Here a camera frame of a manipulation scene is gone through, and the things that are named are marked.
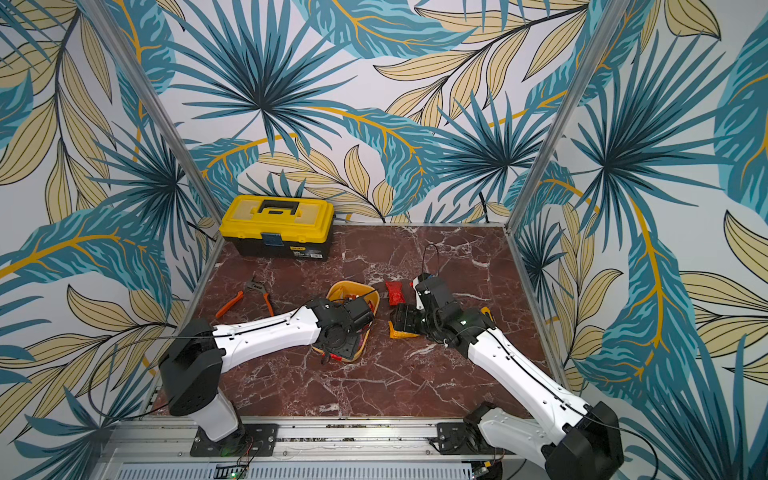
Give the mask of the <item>yellow tea bag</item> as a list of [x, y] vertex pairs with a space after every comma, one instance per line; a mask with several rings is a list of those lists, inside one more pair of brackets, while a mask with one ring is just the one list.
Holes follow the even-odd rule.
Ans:
[[400, 328], [398, 328], [392, 321], [388, 322], [389, 327], [389, 337], [391, 339], [410, 339], [410, 338], [418, 338], [419, 334], [407, 332]]

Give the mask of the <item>large red tea bag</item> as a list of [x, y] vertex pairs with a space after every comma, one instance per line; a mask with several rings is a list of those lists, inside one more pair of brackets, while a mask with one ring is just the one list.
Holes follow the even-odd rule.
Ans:
[[407, 300], [404, 294], [403, 284], [399, 281], [386, 281], [385, 286], [388, 293], [389, 305], [396, 307], [406, 304]]

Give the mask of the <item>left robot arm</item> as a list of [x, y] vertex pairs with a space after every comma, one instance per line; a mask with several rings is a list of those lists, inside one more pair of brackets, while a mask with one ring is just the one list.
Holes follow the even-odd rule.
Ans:
[[244, 433], [232, 402], [220, 389], [222, 374], [256, 358], [298, 346], [313, 346], [325, 357], [352, 360], [375, 317], [373, 303], [356, 299], [313, 299], [274, 317], [211, 326], [189, 322], [159, 361], [167, 409], [187, 417], [213, 442]]

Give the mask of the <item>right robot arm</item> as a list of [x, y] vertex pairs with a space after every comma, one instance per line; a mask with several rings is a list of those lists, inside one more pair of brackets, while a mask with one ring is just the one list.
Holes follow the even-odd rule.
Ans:
[[605, 403], [591, 405], [558, 384], [478, 308], [463, 308], [442, 278], [421, 274], [405, 299], [400, 282], [386, 285], [390, 334], [408, 333], [458, 351], [492, 376], [530, 414], [515, 417], [484, 404], [466, 422], [489, 446], [513, 452], [551, 479], [610, 479], [624, 463], [618, 417]]

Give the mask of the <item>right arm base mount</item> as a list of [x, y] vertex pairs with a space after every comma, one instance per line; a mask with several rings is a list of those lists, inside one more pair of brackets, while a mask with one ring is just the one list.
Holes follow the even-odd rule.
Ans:
[[440, 422], [436, 428], [437, 434], [430, 444], [441, 455], [511, 454], [511, 451], [492, 447], [482, 438], [477, 427], [464, 422]]

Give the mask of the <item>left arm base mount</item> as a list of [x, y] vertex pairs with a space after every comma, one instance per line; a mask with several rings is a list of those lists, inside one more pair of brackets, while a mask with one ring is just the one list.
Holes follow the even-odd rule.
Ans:
[[271, 457], [279, 425], [246, 423], [222, 440], [211, 440], [199, 427], [194, 437], [191, 457]]

